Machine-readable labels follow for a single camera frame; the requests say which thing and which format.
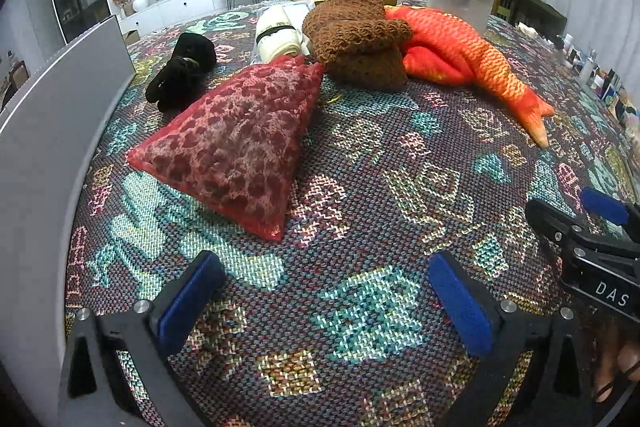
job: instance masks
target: red mesh bag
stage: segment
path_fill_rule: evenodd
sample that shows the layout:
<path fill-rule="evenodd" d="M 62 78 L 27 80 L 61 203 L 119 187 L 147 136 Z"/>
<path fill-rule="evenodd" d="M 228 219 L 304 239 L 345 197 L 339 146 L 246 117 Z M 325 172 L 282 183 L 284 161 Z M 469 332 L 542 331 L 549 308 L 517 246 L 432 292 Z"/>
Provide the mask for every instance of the red mesh bag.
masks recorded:
<path fill-rule="evenodd" d="M 127 161 L 265 239 L 282 238 L 322 66 L 279 57 L 232 76 L 127 153 Z"/>

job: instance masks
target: woven blanket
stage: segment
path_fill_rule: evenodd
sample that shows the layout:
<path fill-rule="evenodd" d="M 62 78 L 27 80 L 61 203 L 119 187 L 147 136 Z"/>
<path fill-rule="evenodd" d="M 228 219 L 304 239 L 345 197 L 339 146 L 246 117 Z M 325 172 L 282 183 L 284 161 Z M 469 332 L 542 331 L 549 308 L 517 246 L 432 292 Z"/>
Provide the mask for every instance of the woven blanket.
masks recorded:
<path fill-rule="evenodd" d="M 325 76 L 284 239 L 263 241 L 124 161 L 164 123 L 144 92 L 178 35 L 214 41 L 208 81 L 217 86 L 248 64 L 263 5 L 129 47 L 137 73 L 95 151 L 72 229 L 67 331 L 80 307 L 103 314 L 153 299 L 209 249 L 228 280 L 170 362 L 214 425 L 434 425 L 476 360 L 426 281 L 430 256 L 448 250 L 495 298 L 554 311 L 557 275 L 524 204 L 537 197 L 582 214 L 585 185 L 633 200 L 620 128 L 548 51 L 492 18 L 485 37 L 556 108 L 545 119 L 547 150 L 480 91 L 410 80 L 385 94 Z M 162 425 L 127 353 L 120 360 L 146 420 Z M 528 362 L 524 355 L 491 425 L 509 412 Z"/>

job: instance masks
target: metal screw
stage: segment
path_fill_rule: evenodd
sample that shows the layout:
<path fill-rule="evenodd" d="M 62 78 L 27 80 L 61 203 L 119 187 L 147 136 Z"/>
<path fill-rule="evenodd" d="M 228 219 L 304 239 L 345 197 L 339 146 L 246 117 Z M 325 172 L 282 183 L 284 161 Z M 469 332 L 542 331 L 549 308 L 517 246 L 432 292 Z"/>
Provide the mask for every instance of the metal screw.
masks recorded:
<path fill-rule="evenodd" d="M 79 321 L 85 321 L 89 318 L 89 315 L 91 315 L 91 310 L 89 308 L 80 308 L 78 313 L 76 313 L 76 319 Z"/>
<path fill-rule="evenodd" d="M 574 312 L 569 308 L 560 308 L 560 314 L 562 315 L 562 318 L 567 319 L 568 321 L 574 318 Z"/>
<path fill-rule="evenodd" d="M 146 299 L 140 299 L 140 301 L 137 301 L 135 304 L 133 304 L 133 311 L 135 311 L 136 313 L 144 313 L 149 308 L 151 308 L 151 301 L 148 301 Z"/>
<path fill-rule="evenodd" d="M 516 303 L 513 301 L 510 301 L 509 299 L 505 299 L 504 301 L 500 301 L 500 308 L 503 309 L 503 311 L 507 312 L 507 313 L 513 313 L 514 311 L 516 311 L 518 309 L 518 307 L 516 306 Z"/>

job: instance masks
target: orange fish plush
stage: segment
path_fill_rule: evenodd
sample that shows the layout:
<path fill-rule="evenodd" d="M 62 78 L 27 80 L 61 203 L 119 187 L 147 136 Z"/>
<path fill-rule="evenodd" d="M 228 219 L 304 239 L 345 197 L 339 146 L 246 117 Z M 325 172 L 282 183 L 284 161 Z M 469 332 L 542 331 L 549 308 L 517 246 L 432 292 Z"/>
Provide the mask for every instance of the orange fish plush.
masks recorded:
<path fill-rule="evenodd" d="M 406 72 L 444 86 L 476 84 L 500 100 L 530 137 L 548 147 L 543 116 L 554 108 L 512 72 L 507 59 L 466 22 L 431 8 L 387 6 L 387 19 L 409 23 L 414 36 L 402 45 Z"/>

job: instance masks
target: brown knitted hat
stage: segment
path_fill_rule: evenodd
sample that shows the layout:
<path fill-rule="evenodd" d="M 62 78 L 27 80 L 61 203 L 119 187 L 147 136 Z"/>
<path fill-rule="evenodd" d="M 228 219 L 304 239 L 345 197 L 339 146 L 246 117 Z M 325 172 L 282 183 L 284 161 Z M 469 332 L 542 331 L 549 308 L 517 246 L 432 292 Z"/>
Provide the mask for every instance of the brown knitted hat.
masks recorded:
<path fill-rule="evenodd" d="M 318 61 L 335 80 L 396 91 L 406 84 L 398 45 L 412 36 L 402 20 L 385 20 L 382 0 L 328 0 L 305 18 Z"/>

